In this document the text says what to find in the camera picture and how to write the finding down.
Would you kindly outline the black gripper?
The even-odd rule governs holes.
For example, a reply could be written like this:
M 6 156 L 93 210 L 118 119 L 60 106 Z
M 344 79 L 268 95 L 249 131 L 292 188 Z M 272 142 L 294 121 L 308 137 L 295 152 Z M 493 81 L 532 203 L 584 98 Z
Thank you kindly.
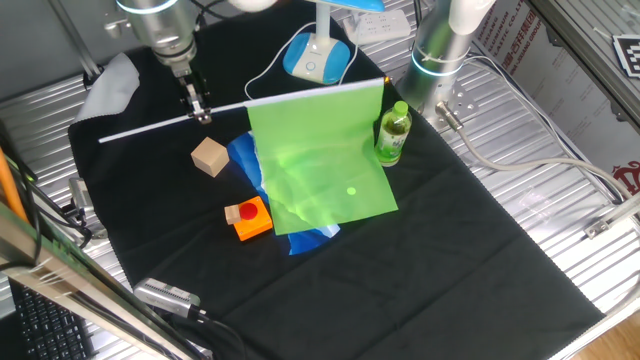
M 172 65 L 172 73 L 176 78 L 182 100 L 187 100 L 193 117 L 202 124 L 211 122 L 210 92 L 206 80 L 194 65 L 180 62 Z

